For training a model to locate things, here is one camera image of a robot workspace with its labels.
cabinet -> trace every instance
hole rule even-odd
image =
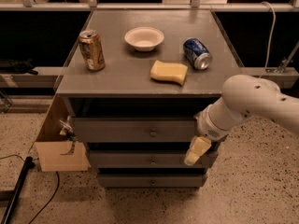
[[[137,26],[163,31],[164,43],[151,52],[136,52],[123,38]],[[77,49],[57,95],[64,99],[71,125],[88,150],[100,184],[201,187],[220,143],[213,143],[194,166],[184,163],[189,144],[198,134],[193,115],[220,97],[227,77],[240,73],[211,13],[95,11],[88,29],[102,38],[106,67],[88,71]],[[182,44],[190,37],[202,40],[213,55],[214,62],[206,71],[198,72],[184,58]],[[150,69],[156,60],[186,64],[184,85],[152,80]]]

cardboard box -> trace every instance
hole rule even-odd
[[[72,141],[60,135],[59,120],[66,120],[68,112],[62,98],[54,97],[47,116],[35,141],[38,158],[43,172],[87,171],[89,162],[85,146],[75,142],[72,155],[65,155],[72,147]]]

gray tabletop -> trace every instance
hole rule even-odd
[[[130,47],[124,36],[139,26],[161,30],[163,44],[151,52]],[[219,96],[223,82],[241,73],[208,10],[100,10],[94,11],[87,29],[101,36],[106,67],[89,71],[77,48],[57,90],[63,97]],[[183,43],[191,37],[202,41],[213,56],[204,71],[192,68],[184,57]],[[183,86],[151,79],[156,60],[186,64]]]

blue can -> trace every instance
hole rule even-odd
[[[184,43],[184,54],[190,64],[197,70],[206,69],[212,62],[212,55],[196,38],[188,39]]]

can lid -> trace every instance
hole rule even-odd
[[[97,33],[94,30],[85,30],[85,31],[81,32],[79,36],[82,38],[92,38],[96,35],[97,35]]]
[[[205,70],[212,62],[212,56],[209,53],[200,55],[195,63],[194,67],[198,70]]]

